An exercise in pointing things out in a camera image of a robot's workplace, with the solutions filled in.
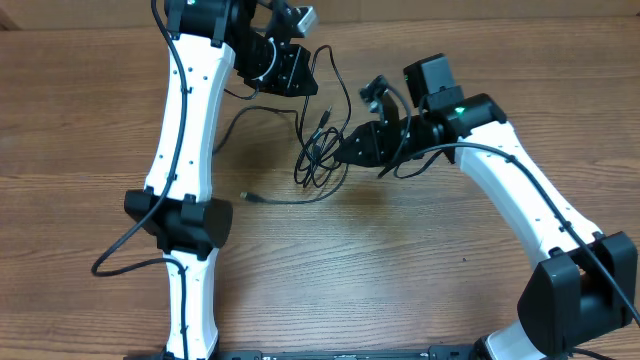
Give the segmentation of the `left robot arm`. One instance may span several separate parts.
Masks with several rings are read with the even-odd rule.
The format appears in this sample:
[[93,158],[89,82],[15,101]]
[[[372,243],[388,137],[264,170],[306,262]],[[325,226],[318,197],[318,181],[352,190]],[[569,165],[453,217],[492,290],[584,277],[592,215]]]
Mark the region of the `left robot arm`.
[[211,359],[218,343],[214,273],[232,222],[230,202],[213,195],[218,116],[237,73],[256,93],[316,94],[310,53],[295,44],[318,21],[311,6],[268,5],[264,30],[252,27],[254,1],[175,0],[164,5],[170,77],[159,144],[141,190],[125,211],[154,236],[168,271],[170,334],[160,359]]

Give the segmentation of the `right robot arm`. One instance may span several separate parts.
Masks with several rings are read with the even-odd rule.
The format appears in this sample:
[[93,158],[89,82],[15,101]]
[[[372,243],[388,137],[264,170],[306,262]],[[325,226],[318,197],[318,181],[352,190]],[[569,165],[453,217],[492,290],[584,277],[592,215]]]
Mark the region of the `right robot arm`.
[[432,358],[565,359],[584,343],[637,323],[638,251],[624,233],[604,233],[554,187],[527,154],[506,113],[487,94],[466,96],[448,59],[407,66],[409,96],[383,77],[361,89],[374,119],[337,149],[342,163],[397,174],[440,156],[487,195],[519,239],[532,274],[506,328]]

